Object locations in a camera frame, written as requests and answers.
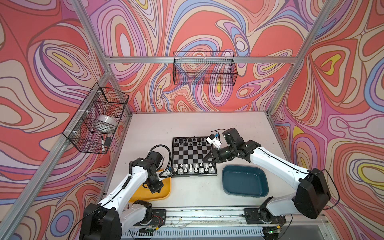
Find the black wire basket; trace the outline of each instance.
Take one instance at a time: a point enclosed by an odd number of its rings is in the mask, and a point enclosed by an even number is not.
[[[237,78],[234,55],[233,51],[175,51],[173,83],[234,86]]]
[[[99,87],[73,129],[64,136],[79,152],[106,154],[127,106],[129,96],[114,88]]]

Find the psychedelic patterned wall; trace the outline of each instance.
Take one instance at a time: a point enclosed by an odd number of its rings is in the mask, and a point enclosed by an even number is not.
[[[0,220],[102,74],[69,0],[0,1]],[[98,197],[118,140],[102,156],[69,147],[13,239],[67,234]]]
[[[321,0],[95,0],[86,9],[105,54],[173,56],[233,50],[236,56],[296,56]],[[133,112],[265,111],[288,65],[238,64],[234,87],[174,86],[172,64],[115,64]]]
[[[293,162],[335,180],[340,239],[384,239],[383,37],[383,1],[339,1],[273,115]]]
[[[137,64],[135,69],[124,64],[112,67],[130,97],[132,112],[265,111],[289,65],[245,64],[246,72],[239,72],[234,86],[175,86],[172,67],[173,64]]]

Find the chessboard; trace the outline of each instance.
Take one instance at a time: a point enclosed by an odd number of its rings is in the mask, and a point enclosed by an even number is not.
[[[203,163],[212,149],[207,137],[174,137],[172,139],[172,177],[217,175],[215,163]]]

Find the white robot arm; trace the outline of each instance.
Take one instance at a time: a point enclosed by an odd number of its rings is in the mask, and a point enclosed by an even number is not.
[[[322,171],[314,168],[308,170],[292,164],[263,148],[257,142],[244,142],[236,129],[230,128],[223,132],[229,146],[214,147],[203,162],[222,163],[235,157],[245,159],[259,165],[288,183],[296,192],[282,196],[269,197],[260,206],[261,219],[270,222],[275,217],[301,213],[315,219],[331,199],[331,194]]]
[[[127,210],[124,211],[124,208],[143,183],[147,184],[152,193],[160,192],[162,180],[171,176],[168,169],[170,162],[166,170],[156,172],[160,168],[162,156],[152,150],[145,159],[138,158],[129,163],[129,173],[107,197],[97,205],[89,204],[86,207],[79,240],[116,240],[136,223],[150,223],[150,203],[138,200]]]

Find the teal plastic tray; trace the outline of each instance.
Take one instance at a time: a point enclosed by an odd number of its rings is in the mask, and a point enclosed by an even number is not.
[[[247,197],[265,197],[269,192],[263,170],[239,165],[224,167],[223,188],[227,194]]]

